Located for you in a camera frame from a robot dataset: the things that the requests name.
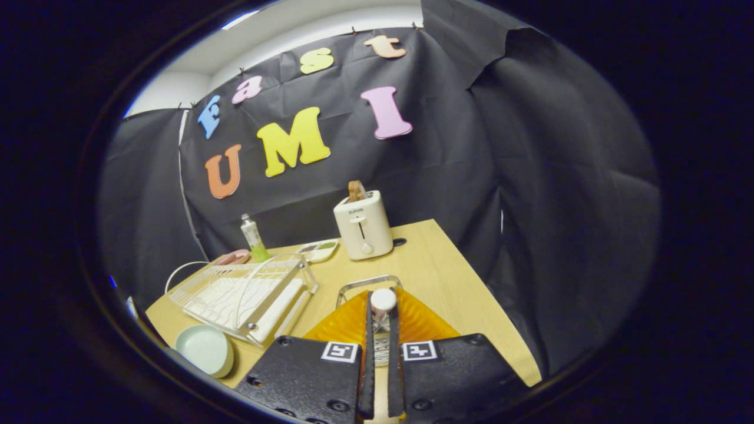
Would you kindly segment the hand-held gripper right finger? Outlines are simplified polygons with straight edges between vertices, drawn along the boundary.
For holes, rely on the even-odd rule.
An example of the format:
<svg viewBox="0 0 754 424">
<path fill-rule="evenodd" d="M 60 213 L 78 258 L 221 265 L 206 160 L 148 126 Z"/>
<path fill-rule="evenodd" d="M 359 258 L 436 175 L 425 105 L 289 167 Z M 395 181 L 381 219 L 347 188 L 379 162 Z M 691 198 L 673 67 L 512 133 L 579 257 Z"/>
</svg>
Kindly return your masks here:
<svg viewBox="0 0 754 424">
<path fill-rule="evenodd" d="M 462 335 L 404 288 L 392 291 L 390 416 L 405 423 L 477 423 L 528 391 L 486 335 Z"/>
</svg>

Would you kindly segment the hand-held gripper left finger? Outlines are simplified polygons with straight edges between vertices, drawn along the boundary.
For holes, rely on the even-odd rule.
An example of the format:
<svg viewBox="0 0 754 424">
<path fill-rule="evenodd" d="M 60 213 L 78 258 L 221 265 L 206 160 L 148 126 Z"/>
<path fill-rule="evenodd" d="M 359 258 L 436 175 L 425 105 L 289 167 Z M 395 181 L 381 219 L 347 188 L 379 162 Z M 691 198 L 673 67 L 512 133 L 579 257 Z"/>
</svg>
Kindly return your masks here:
<svg viewBox="0 0 754 424">
<path fill-rule="evenodd" d="M 368 291 L 359 293 L 305 336 L 279 336 L 245 376 L 245 397 L 302 422 L 372 419 L 370 297 Z"/>
</svg>

